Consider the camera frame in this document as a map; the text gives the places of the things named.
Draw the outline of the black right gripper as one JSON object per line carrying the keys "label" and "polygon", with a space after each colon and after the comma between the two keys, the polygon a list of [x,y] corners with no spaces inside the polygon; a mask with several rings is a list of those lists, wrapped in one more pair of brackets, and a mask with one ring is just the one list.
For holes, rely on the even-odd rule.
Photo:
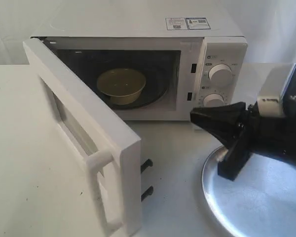
{"label": "black right gripper", "polygon": [[252,154],[296,167],[296,112],[291,117],[263,117],[257,105],[237,102],[193,108],[190,121],[227,148],[218,163],[220,177],[235,180]]}

